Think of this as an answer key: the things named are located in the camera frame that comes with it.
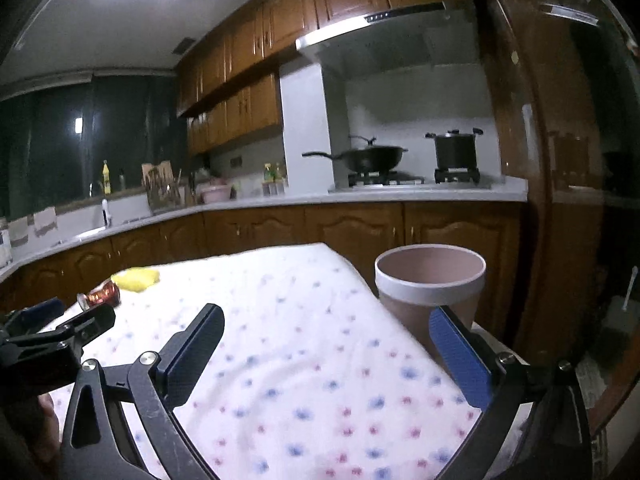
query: frying pan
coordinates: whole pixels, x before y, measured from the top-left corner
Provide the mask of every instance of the frying pan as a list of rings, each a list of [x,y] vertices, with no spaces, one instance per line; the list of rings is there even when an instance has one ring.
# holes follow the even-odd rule
[[[349,137],[350,139],[366,140],[366,147],[347,150],[340,153],[340,155],[331,155],[331,153],[325,152],[306,152],[302,156],[324,156],[331,160],[341,160],[347,168],[355,173],[388,173],[400,163],[402,153],[407,151],[400,146],[374,146],[375,137],[372,139],[361,136]]]

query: pink bowl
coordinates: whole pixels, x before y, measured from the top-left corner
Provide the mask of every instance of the pink bowl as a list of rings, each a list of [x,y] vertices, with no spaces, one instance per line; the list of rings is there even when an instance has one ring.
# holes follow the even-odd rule
[[[205,204],[224,202],[231,198],[231,186],[207,186],[202,188],[201,193]]]

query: kitchen counter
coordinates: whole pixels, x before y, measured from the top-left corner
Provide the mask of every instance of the kitchen counter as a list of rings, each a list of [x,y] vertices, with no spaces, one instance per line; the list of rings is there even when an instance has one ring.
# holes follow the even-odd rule
[[[53,254],[72,249],[74,247],[94,242],[133,229],[164,222],[173,218],[180,218],[203,211],[230,210],[254,207],[272,207],[285,205],[311,205],[323,203],[353,203],[353,202],[446,202],[446,201],[486,201],[486,202],[526,202],[527,181],[505,176],[500,182],[494,182],[490,187],[477,189],[453,189],[450,187],[405,187],[399,189],[380,190],[344,190],[322,194],[291,195],[284,194],[274,197],[242,198],[217,202],[208,205],[198,205],[188,208],[175,209],[166,213],[135,219],[107,229],[92,230],[84,235],[77,235],[64,240],[50,248],[34,251],[12,264],[0,269],[0,283],[13,274],[21,266],[51,256]]]

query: range hood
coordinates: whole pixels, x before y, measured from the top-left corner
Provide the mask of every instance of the range hood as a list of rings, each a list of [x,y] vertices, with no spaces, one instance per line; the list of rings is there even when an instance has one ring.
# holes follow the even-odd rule
[[[343,20],[296,40],[300,54],[344,79],[479,60],[473,3],[455,0]]]

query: black pot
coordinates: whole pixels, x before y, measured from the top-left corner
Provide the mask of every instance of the black pot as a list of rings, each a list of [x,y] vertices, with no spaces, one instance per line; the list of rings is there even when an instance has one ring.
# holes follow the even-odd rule
[[[484,132],[480,128],[474,128],[472,134],[461,134],[459,130],[449,130],[446,134],[426,134],[427,139],[436,141],[436,160],[441,171],[453,168],[475,170],[478,168],[476,161],[476,135]]]
[[[366,139],[361,136],[349,136],[351,139],[357,137],[367,141],[366,148],[347,150],[340,155],[331,155],[325,152],[306,152],[302,156],[324,156],[331,160],[341,160],[344,165],[355,173],[388,173],[395,168],[402,159],[402,153],[407,150],[399,146],[374,146],[376,138]]]

